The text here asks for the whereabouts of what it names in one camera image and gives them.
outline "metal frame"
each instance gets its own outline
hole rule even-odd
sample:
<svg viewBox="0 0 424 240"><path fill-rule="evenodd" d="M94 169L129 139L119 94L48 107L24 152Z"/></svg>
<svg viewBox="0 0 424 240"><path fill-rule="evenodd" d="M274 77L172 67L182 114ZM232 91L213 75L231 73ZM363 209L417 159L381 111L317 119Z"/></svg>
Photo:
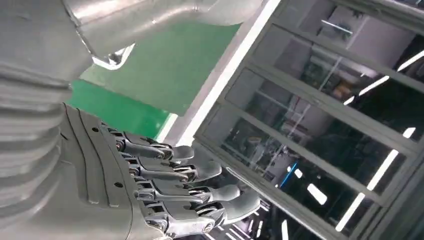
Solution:
<svg viewBox="0 0 424 240"><path fill-rule="evenodd" d="M282 209L293 219L323 240L347 240L348 238L337 232L333 226L322 220L315 213L298 203L282 191L276 191L271 183L257 175L240 161L234 159L215 143L201 135L195 135L194 146L200 148L213 160L221 163L227 171L239 180L250 186L265 199Z"/></svg>
<svg viewBox="0 0 424 240"><path fill-rule="evenodd" d="M342 102L275 67L258 63L253 59L250 60L250 63L247 68L256 74L317 106L378 142L407 156L416 156L414 149L416 149L417 144L403 137L402 134L353 108L343 105Z"/></svg>
<svg viewBox="0 0 424 240"><path fill-rule="evenodd" d="M389 0L331 1L360 10L373 18L377 18L384 22L424 35L424 12L422 10ZM280 6L275 12L278 12L279 14L282 13L288 2L288 0L281 1ZM267 22L262 32L259 34L256 41L246 54L244 60L241 62L239 68L235 71L234 75L223 89L217 100L219 105L212 108L211 112L197 131L195 138L199 143L196 145L206 151L211 158L221 162L224 166L227 166L227 169L237 178L251 186L265 198L273 202L277 207L284 210L300 224L304 225L307 229L311 230L321 238L347 239L346 236L336 232L334 227L324 222L320 217L316 216L304 206L300 205L289 195L281 191L275 191L275 187L269 182L262 179L251 169L232 157L229 153L225 152L216 143L203 136L204 130L208 127L210 121L221 108L231 109L234 114L261 129L263 132L277 139L282 144L287 145L308 161L317 165L323 171L334 176L355 191L362 192L366 195L366 197L372 199L374 204L362 217L349 239L357 239L358 237L367 238L369 236L371 236L372 239L378 238L384 228L387 227L389 220L399 211L400 206L405 202L406 196L414 190L417 179L424 176L424 165L422 164L422 158L424 157L424 152L422 152L424 149L424 137L422 137L418 142L407 139L403 137L401 133L394 131L393 129L353 108L343 105L343 103L296 79L295 77L292 77L273 66L256 61L253 54L272 26L280 28L282 31L289 32L295 38L307 40L313 44L319 45L330 52L338 54L342 58L367 66L381 74L389 76L391 81L397 81L400 84L413 88L424 94L424 83L386 66L380 65L372 60L361 57L347 49L334 45L325 39L321 39L316 35L303 32L296 26L287 25L276 17L276 13L273 13L270 20ZM299 96L311 105L317 106L331 116L350 125L354 129L357 129L389 148L396 149L400 153L404 154L407 157L405 162L397 171L383 193L378 195L377 193L368 190L365 185L309 152L304 147L292 142L275 129L256 119L254 116L228 102L225 97L244 69L248 69L259 76L264 77L266 80L271 81L287 91ZM416 168L419 168L419 170L414 173L413 170Z"/></svg>
<svg viewBox="0 0 424 240"><path fill-rule="evenodd" d="M376 203L379 203L380 205L383 205L383 201L381 197L376 194L373 191L370 191L367 189L365 185L358 182L357 180L353 179L346 173L340 171L330 163L326 162L325 160L321 159L320 157L316 156L312 152L308 151L306 148L300 146L299 144L295 143L294 141L288 139L281 133L279 133L277 130L273 129L272 127L266 125L262 121L256 119L254 116L248 114L247 112L243 111L242 109L238 108L234 104L226 101L225 99L219 98L218 102L225 108L230 109L236 116L239 116L240 118L246 120L250 124L254 125L258 129L262 130L264 133L268 134L269 136L277 139L281 144L284 144L291 148L293 151L304 157L309 162L313 163L326 173L332 175L342 183L346 184L351 189L355 190L358 193L364 193L365 196L371 200L373 200Z"/></svg>
<svg viewBox="0 0 424 240"><path fill-rule="evenodd" d="M423 11L393 0L331 0L374 18L424 35Z"/></svg>

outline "silver metal surface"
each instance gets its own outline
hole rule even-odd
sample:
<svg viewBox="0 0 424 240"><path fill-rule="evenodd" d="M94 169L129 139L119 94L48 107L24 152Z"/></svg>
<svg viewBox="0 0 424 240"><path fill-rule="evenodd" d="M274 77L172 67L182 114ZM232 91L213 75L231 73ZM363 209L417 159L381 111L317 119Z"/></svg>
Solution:
<svg viewBox="0 0 424 240"><path fill-rule="evenodd" d="M199 216L195 211L185 209L185 202L154 203L148 208L160 207L162 212L151 213L146 220L151 225L162 226L164 233L172 238L207 233L215 225L212 217Z"/></svg>
<svg viewBox="0 0 424 240"><path fill-rule="evenodd" d="M106 56L147 33L192 19L215 25L239 24L262 0L66 0L79 33L95 56Z"/></svg>
<svg viewBox="0 0 424 240"><path fill-rule="evenodd" d="M144 188L143 185L148 184L152 186L151 188ZM204 200L195 195L190 195L189 191L186 191L186 194L173 194L173 195L166 195L162 194L161 189L157 189L154 182L152 180L149 181L138 181L138 200L143 201L180 201L180 202L190 202L190 203L197 203L197 204L203 204ZM169 182L170 188L176 188L176 185L174 182Z"/></svg>

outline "green floor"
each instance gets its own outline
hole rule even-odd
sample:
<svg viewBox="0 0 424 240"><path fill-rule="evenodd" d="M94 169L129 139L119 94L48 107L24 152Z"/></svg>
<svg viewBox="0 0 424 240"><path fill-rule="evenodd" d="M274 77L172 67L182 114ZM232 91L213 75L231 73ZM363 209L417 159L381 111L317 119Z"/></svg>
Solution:
<svg viewBox="0 0 424 240"><path fill-rule="evenodd" d="M135 101L83 80L72 84L73 95L68 103L100 117L122 131L154 138L168 117L168 112Z"/></svg>
<svg viewBox="0 0 424 240"><path fill-rule="evenodd" d="M121 69L94 66L83 73L68 103L114 128L154 138L169 112L184 115L238 28L181 23L148 36Z"/></svg>

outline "fluorescent light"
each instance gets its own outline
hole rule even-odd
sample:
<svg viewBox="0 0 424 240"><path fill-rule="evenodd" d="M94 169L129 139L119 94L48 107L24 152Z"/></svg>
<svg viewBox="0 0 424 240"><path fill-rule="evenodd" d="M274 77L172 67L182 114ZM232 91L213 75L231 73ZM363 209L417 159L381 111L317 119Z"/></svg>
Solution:
<svg viewBox="0 0 424 240"><path fill-rule="evenodd" d="M403 136L405 138L409 139L412 136L412 134L414 133L415 129L416 129L415 127L409 127L408 129L406 129L403 132Z"/></svg>
<svg viewBox="0 0 424 240"><path fill-rule="evenodd" d="M237 240L233 235L231 235L228 232L225 235L227 235L229 237L229 239L231 239L231 240Z"/></svg>
<svg viewBox="0 0 424 240"><path fill-rule="evenodd" d="M397 69L397 71L399 72L399 71L406 69L407 67L409 67L409 65L415 63L418 59L420 59L422 57L424 57L424 50L421 51L420 53L418 53L417 55L411 57L410 59L408 59L402 65L400 65L399 68Z"/></svg>
<svg viewBox="0 0 424 240"><path fill-rule="evenodd" d="M287 220L284 220L281 223L281 236L282 240L289 240L289 228L287 226Z"/></svg>
<svg viewBox="0 0 424 240"><path fill-rule="evenodd" d="M256 238L259 238L259 236L261 235L261 229L259 228L258 230L257 230L257 233L256 233Z"/></svg>
<svg viewBox="0 0 424 240"><path fill-rule="evenodd" d="M204 235L210 240L215 240L209 233L205 233Z"/></svg>
<svg viewBox="0 0 424 240"><path fill-rule="evenodd" d="M238 234L236 231L234 231L233 229L229 229L230 232L232 232L237 238L239 238L240 240L245 240L242 236L240 236L240 234Z"/></svg>
<svg viewBox="0 0 424 240"><path fill-rule="evenodd" d="M369 181L368 185L366 186L367 189L372 191L377 183L379 183L380 179L382 179L384 173L387 171L387 169L390 167L390 165L393 163L393 160L395 160L396 156L398 156L399 152L396 150L390 151L390 153L385 158L383 164L378 168L375 175L372 177L371 181Z"/></svg>
<svg viewBox="0 0 424 240"><path fill-rule="evenodd" d="M303 176L303 172L299 170L299 168L294 170L294 174L296 175L298 179L300 179Z"/></svg>
<svg viewBox="0 0 424 240"><path fill-rule="evenodd" d="M364 200L364 198L365 198L365 194L363 194L362 192L356 196L355 200L353 200L352 202L352 205L350 205L349 209L344 213L341 220L337 223L337 226L335 226L335 230L337 232L340 232L345 227L349 219L351 219L352 215L354 214L356 209L359 207L359 204L361 204L362 200Z"/></svg>
<svg viewBox="0 0 424 240"><path fill-rule="evenodd" d="M267 208L266 206L264 206L264 205L260 205L259 206L261 209L263 209L263 210L265 210L265 212L269 212L270 211L270 209L269 208Z"/></svg>
<svg viewBox="0 0 424 240"><path fill-rule="evenodd" d="M345 102L343 102L343 105L349 105L351 104L351 102L353 102L355 99L354 96L351 96L348 100L346 100Z"/></svg>
<svg viewBox="0 0 424 240"><path fill-rule="evenodd" d="M415 127L409 127L403 132L403 136L407 139L409 139L412 134L415 131ZM369 181L368 185L366 186L367 189L373 190L377 183L382 179L384 173L387 171L387 169L390 167L390 165L393 163L393 160L398 156L399 152L396 150L390 151L390 153L387 155L381 166L378 168L377 172L372 177L371 181Z"/></svg>
<svg viewBox="0 0 424 240"><path fill-rule="evenodd" d="M378 85L383 84L384 82L386 82L387 80L389 80L389 78L390 78L389 76L384 76L384 77L382 77L382 78L378 79L377 81L375 81L375 82L371 83L370 85L368 85L366 88L362 89L362 90L359 92L359 96L364 95L364 94L366 94L369 90L371 90L371 89L373 89L373 88L377 87Z"/></svg>
<svg viewBox="0 0 424 240"><path fill-rule="evenodd" d="M235 227L237 230L240 231L240 233L242 233L244 236L246 236L248 239L251 238L247 233L245 233L245 231L243 231L239 226L232 224L233 227Z"/></svg>
<svg viewBox="0 0 424 240"><path fill-rule="evenodd" d="M249 233L252 231L252 226L253 226L253 220L250 221L250 224L249 224L249 229L248 229Z"/></svg>
<svg viewBox="0 0 424 240"><path fill-rule="evenodd" d="M196 114L191 119L188 126L185 128L184 132L178 140L178 143L176 144L177 146L191 145L191 143L193 142L193 136L195 135L196 131L199 129L203 120L206 118L212 106L217 101L218 96L224 90L230 78L236 72L236 69L239 67L240 63L245 58L247 52L255 42L256 38L261 33L265 24L268 22L268 19L270 19L274 10L280 4L280 1L281 0L269 0L265 3L265 6L259 13L259 16L253 23L253 26L250 28L246 37L241 41L240 45L235 50L231 59L228 61L227 65L220 73L218 80L215 82L214 86L207 94L200 108L197 110Z"/></svg>
<svg viewBox="0 0 424 240"><path fill-rule="evenodd" d="M318 189L314 184L309 184L307 190L318 201L319 204L324 205L327 202L327 196Z"/></svg>
<svg viewBox="0 0 424 240"><path fill-rule="evenodd" d="M416 129L415 127L409 127L403 132L402 135L405 138L409 139L412 136L412 134L414 133L415 129ZM369 189L370 191L374 190L374 188L379 183L379 181L383 177L384 173L390 167L393 160L396 158L396 156L398 154L399 154L399 152L394 150L394 149L392 151L390 151L390 153L387 155L387 157L385 158L385 160L383 161L381 166L378 168L377 172L372 177L371 181L369 181L368 185L366 186L367 189ZM362 200L364 200L364 198L365 198L365 194L363 194L362 192L359 193L356 196L355 200L352 202L350 207L344 213L343 217L338 222L337 226L335 226L335 230L337 232L340 232L345 227L345 225L348 223L349 219L351 219L352 215L354 214L356 209L361 204Z"/></svg>
<svg viewBox="0 0 424 240"><path fill-rule="evenodd" d="M408 59L406 62L404 62L402 65L400 65L399 66L399 68L397 69L397 71L399 72L399 71L402 71L402 70L404 70L405 68L407 68L407 67L409 67L409 65L411 65L411 64L413 64L413 63L415 63L418 59L420 59L420 58L422 58L422 57L424 57L424 50L423 51L421 51L420 53L418 53L417 55L415 55L415 56L413 56L413 57L411 57L410 59ZM384 77L382 77L382 78L380 78L380 79L378 79L377 81L375 81L375 82L373 82L373 83L371 83L369 86L367 86L366 88L364 88L364 89L362 89L360 92L359 92L359 96L361 96L361 95L364 95L365 93L367 93L369 90L371 90L371 89L373 89L373 88L375 88L375 87L377 87L378 85L381 85L381 84L383 84L384 82L386 82L387 80L389 80L389 76L384 76ZM354 96L351 96L348 100L346 100L343 104L344 105L348 105L348 104L350 104L351 102L353 102L353 100L355 99L355 97Z"/></svg>
<svg viewBox="0 0 424 240"><path fill-rule="evenodd" d="M321 20L321 22L323 22L323 23L325 23L325 24L327 24L327 25L330 25L330 26L332 26L332 27L334 27L334 28L336 28L336 29L342 30L343 32L348 33L348 34L350 34L350 35L354 34L354 32L353 32L353 31L349 31L349 30L347 30L347 29L345 29L345 28L343 28L343 27L341 27L341 26L337 26L336 24L333 24L333 23L331 23L331 22L329 22L329 21Z"/></svg>

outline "machinery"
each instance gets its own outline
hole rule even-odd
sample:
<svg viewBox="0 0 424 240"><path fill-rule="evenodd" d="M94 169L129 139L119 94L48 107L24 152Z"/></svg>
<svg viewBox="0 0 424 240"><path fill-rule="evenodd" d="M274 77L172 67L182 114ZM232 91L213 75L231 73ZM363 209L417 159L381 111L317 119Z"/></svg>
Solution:
<svg viewBox="0 0 424 240"><path fill-rule="evenodd" d="M261 3L3 1L2 239L162 240L207 233L255 211L254 192L194 186L219 175L221 167L196 159L190 147L120 132L62 102L71 96L70 81L93 58L105 59L180 19L238 24Z"/></svg>

